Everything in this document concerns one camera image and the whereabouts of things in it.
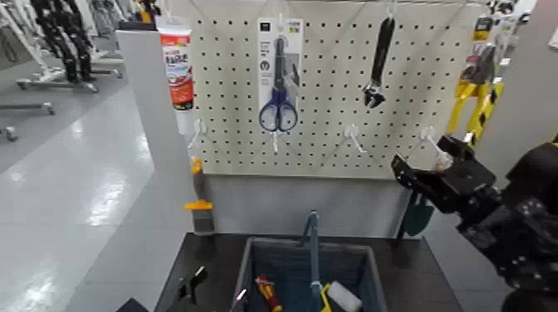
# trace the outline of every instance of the white pegboard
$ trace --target white pegboard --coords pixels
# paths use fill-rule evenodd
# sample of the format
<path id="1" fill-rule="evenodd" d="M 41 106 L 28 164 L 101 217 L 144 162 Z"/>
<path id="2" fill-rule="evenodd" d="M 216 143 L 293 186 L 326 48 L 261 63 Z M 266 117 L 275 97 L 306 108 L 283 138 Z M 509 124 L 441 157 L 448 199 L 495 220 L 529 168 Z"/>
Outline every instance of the white pegboard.
<path id="1" fill-rule="evenodd" d="M 287 2 L 288 17 L 305 20 L 299 124 L 272 137 L 257 120 L 258 17 L 272 17 L 275 0 L 190 0 L 173 12 L 193 26 L 193 77 L 198 117 L 208 126 L 195 151 L 204 171 L 337 178 L 393 178 L 395 153 L 414 150 L 420 130 L 440 135 L 455 103 L 458 75 L 485 7 L 474 3 L 403 2 L 384 69 L 387 100 L 369 110 L 362 85 L 370 77 L 384 2 Z M 360 128 L 360 154 L 344 140 Z M 433 149 L 414 153 L 429 168 Z"/>

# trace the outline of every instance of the table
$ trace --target table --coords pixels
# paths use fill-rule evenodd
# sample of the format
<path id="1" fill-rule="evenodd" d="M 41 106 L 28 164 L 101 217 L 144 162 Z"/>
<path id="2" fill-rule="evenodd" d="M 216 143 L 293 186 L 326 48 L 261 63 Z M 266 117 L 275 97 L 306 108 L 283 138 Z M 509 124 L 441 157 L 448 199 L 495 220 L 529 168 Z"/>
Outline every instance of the table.
<path id="1" fill-rule="evenodd" d="M 206 267 L 208 278 L 197 288 L 198 303 L 217 312 L 228 311 L 246 239 L 250 236 L 187 234 L 155 312 L 167 311 L 176 297 L 180 278 L 188 278 L 200 266 Z M 388 238 L 321 236 L 320 242 L 366 245 L 374 250 L 389 312 L 462 312 L 424 240 L 402 240 L 397 244 L 398 241 Z"/>

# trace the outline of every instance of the metal hook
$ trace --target metal hook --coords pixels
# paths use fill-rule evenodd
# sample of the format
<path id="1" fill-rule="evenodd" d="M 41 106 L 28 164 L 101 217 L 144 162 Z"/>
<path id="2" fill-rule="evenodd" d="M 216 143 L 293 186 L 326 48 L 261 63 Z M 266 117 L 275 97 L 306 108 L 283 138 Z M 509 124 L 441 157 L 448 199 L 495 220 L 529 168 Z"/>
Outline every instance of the metal hook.
<path id="1" fill-rule="evenodd" d="M 395 14 L 395 6 L 397 5 L 398 0 L 391 0 L 391 4 L 388 5 L 388 17 L 394 18 Z"/>
<path id="2" fill-rule="evenodd" d="M 442 149 L 434 142 L 433 136 L 436 134 L 433 126 L 424 127 L 420 131 L 420 140 L 428 141 L 435 149 L 438 156 L 436 157 L 435 168 L 437 170 L 444 170 L 452 166 L 453 158 L 450 154 L 442 151 Z"/>
<path id="3" fill-rule="evenodd" d="M 277 137 L 279 137 L 279 135 L 281 135 L 281 132 L 277 132 L 277 131 L 273 131 L 270 132 L 269 134 L 272 135 L 273 137 L 273 152 L 275 153 L 279 153 L 279 144 L 277 143 Z"/>
<path id="4" fill-rule="evenodd" d="M 200 134 L 206 134 L 208 132 L 208 127 L 205 125 L 203 120 L 196 119 L 196 121 L 194 121 L 193 123 L 193 131 L 194 131 L 193 137 L 192 140 L 190 140 L 190 143 L 188 144 L 188 149 L 191 149 L 193 147 L 193 145 L 198 140 Z"/>
<path id="5" fill-rule="evenodd" d="M 345 139 L 352 139 L 353 143 L 355 143 L 355 147 L 359 150 L 359 153 L 368 153 L 360 146 L 359 141 L 356 139 L 356 136 L 359 135 L 359 127 L 355 124 L 348 125 L 345 128 Z"/>

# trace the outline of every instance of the scissors blade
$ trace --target scissors blade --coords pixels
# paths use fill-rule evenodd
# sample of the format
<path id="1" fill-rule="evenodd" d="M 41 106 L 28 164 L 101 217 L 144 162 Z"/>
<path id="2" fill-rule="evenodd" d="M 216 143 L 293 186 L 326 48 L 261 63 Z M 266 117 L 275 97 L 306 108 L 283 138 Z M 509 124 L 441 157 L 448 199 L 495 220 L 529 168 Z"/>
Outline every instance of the scissors blade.
<path id="1" fill-rule="evenodd" d="M 279 37 L 275 40 L 275 80 L 273 86 L 278 90 L 285 89 L 285 41 Z"/>

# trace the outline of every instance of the blue scissors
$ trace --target blue scissors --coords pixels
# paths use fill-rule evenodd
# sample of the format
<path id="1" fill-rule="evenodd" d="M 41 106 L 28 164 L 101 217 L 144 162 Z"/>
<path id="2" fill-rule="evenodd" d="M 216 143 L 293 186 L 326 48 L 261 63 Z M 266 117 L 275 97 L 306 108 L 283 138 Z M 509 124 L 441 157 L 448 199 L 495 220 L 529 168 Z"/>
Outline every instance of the blue scissors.
<path id="1" fill-rule="evenodd" d="M 298 122 L 295 106 L 289 102 L 285 87 L 285 42 L 283 38 L 275 41 L 275 77 L 273 81 L 272 99 L 260 110 L 259 121 L 267 131 L 289 131 Z"/>

